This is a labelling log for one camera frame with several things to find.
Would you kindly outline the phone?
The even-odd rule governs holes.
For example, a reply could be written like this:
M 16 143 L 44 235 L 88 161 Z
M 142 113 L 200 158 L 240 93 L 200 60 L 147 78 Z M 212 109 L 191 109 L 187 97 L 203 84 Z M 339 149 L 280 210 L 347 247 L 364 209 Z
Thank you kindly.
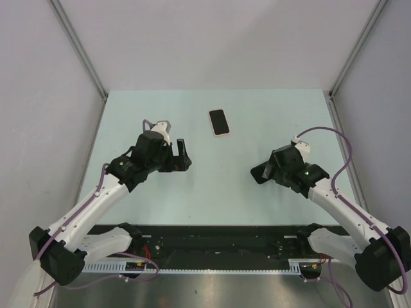
M 209 119 L 215 136 L 223 136 L 230 133 L 227 118 L 222 109 L 209 111 Z

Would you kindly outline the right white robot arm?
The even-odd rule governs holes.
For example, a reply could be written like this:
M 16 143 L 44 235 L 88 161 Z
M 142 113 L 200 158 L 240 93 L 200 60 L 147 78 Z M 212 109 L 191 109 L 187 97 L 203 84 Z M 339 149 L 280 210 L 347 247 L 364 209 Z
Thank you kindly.
M 273 180 L 319 205 L 349 234 L 336 235 L 311 224 L 296 241 L 297 252 L 312 257 L 317 252 L 352 267 L 362 282 L 381 291 L 410 270 L 410 236 L 402 227 L 390 228 L 332 188 L 329 174 L 306 162 L 310 146 L 291 143 L 271 152 L 269 159 L 252 168 L 258 184 Z

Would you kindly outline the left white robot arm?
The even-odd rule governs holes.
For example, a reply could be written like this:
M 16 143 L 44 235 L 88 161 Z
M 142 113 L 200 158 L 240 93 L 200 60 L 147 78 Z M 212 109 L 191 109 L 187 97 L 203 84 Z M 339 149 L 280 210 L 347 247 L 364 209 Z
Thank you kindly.
M 65 216 L 47 229 L 29 234 L 31 254 L 55 283 L 72 283 L 84 267 L 112 254 L 133 257 L 142 248 L 141 233 L 127 223 L 99 235 L 90 244 L 83 240 L 99 219 L 117 202 L 145 182 L 151 173 L 185 172 L 192 164 L 184 139 L 177 139 L 178 154 L 164 134 L 145 131 L 128 151 L 104 164 L 97 186 Z

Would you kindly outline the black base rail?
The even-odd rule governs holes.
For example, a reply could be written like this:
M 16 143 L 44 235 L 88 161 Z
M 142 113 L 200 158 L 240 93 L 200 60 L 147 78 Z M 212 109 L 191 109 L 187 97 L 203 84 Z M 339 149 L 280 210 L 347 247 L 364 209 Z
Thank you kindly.
M 162 270 L 286 270 L 290 259 L 324 259 L 297 237 L 304 225 L 138 225 L 142 236 L 125 252 L 149 257 Z

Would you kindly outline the left aluminium frame post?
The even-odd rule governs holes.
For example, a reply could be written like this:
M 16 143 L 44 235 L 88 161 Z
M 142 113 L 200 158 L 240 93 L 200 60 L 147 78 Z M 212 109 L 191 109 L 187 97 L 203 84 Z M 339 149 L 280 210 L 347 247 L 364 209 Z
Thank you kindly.
M 74 53 L 78 57 L 86 75 L 89 77 L 91 83 L 99 94 L 100 98 L 106 102 L 108 93 L 103 86 L 103 83 L 96 72 L 89 55 L 87 54 L 68 14 L 66 13 L 61 1 L 49 0 L 48 4 L 52 9 L 57 21 L 59 22 L 63 32 L 65 33 L 70 45 L 72 46 Z

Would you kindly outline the aluminium frame post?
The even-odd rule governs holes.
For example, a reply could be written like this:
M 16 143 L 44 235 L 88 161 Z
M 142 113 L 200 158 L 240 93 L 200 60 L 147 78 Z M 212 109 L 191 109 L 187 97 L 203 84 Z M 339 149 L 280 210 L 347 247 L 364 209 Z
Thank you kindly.
M 86 75 L 89 77 L 91 83 L 99 94 L 100 98 L 106 102 L 108 93 L 103 86 L 103 83 L 96 72 L 89 55 L 87 54 L 68 14 L 66 13 L 61 1 L 49 0 L 48 4 L 52 9 L 57 21 L 59 22 L 63 32 L 65 33 L 70 45 L 72 46 L 74 53 L 78 57 Z
M 345 60 L 336 80 L 333 82 L 331 88 L 328 90 L 328 95 L 330 98 L 334 98 L 337 94 L 341 84 L 346 79 L 349 71 L 351 70 L 355 60 L 357 59 L 360 51 L 364 47 L 367 39 L 371 35 L 373 29 L 378 23 L 380 17 L 383 15 L 387 5 L 390 3 L 389 0 L 378 0 L 372 9 L 370 16 L 362 28 L 358 38 L 356 39 L 353 48 L 351 49 L 347 59 Z

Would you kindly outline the right aluminium frame post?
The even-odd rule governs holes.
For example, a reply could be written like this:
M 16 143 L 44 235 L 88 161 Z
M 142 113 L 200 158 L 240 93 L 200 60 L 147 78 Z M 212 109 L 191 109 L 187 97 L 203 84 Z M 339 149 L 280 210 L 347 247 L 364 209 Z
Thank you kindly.
M 341 84 L 346 79 L 349 71 L 351 70 L 355 60 L 357 59 L 360 51 L 364 47 L 367 39 L 371 35 L 373 29 L 378 23 L 380 17 L 383 15 L 387 5 L 390 3 L 389 0 L 378 0 L 372 9 L 370 16 L 362 28 L 358 38 L 356 39 L 353 48 L 351 49 L 347 59 L 345 60 L 336 80 L 333 82 L 331 88 L 328 90 L 328 95 L 330 98 L 334 98 L 337 94 Z

